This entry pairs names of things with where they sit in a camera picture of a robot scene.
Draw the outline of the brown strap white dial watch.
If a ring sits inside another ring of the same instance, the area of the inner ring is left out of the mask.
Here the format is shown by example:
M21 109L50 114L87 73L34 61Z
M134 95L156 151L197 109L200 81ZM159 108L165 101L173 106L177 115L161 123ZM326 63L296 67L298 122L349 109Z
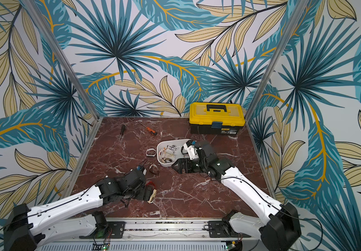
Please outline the brown strap white dial watch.
M172 160L172 159L170 159L170 158L163 158L163 159L162 159L162 162L164 162L164 163L173 163L174 160Z

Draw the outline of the purple white strap watch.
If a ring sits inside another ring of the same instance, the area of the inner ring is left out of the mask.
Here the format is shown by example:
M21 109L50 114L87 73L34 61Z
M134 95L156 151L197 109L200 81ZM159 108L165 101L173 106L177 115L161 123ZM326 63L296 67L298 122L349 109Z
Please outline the purple white strap watch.
M168 145L167 148L170 149L171 151L176 151L178 149L178 146L176 146L176 145Z

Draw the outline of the beige strap watch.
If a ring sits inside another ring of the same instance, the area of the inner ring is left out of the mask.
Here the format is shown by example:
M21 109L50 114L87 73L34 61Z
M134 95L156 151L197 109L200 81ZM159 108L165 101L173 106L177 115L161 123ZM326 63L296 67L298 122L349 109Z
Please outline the beige strap watch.
M163 148L160 152L160 158L162 159L173 159L175 158L175 152L171 149L168 149L168 148Z

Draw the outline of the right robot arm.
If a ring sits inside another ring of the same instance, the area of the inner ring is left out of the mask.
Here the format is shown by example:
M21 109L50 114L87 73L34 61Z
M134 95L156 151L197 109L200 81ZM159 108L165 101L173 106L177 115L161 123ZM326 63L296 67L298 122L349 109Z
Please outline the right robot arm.
M180 174L205 173L239 196L258 216L250 220L240 212L226 222L240 234L255 237L269 251L287 251L301 237L298 212L291 203L282 204L248 180L231 160L217 156L207 141L188 140L181 147L184 158L172 165Z

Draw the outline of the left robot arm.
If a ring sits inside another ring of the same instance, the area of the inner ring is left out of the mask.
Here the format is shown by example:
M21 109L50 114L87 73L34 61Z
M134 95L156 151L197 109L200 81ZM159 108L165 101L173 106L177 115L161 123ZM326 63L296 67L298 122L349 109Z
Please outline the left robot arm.
M135 199L151 203L156 189L146 183L146 171L133 169L122 177L105 177L84 191L49 204L29 207L17 205L3 230L5 251L35 251L37 248L68 237L91 235L105 218L97 214L84 219L74 215L101 206Z

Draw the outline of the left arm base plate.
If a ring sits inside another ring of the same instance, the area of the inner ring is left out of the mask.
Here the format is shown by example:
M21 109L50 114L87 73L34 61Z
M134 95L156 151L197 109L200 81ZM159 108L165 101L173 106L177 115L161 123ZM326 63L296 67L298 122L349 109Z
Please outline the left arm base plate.
M80 236L80 239L121 239L125 230L124 221L98 223L97 229L91 234Z

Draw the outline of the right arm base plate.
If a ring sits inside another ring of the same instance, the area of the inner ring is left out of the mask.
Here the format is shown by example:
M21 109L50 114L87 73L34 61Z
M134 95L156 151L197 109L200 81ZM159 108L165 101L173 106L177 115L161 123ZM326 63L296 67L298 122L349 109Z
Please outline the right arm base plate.
M230 226L229 223L222 220L208 221L203 227L209 232L210 238L236 238L236 237L250 237L247 234L238 234Z

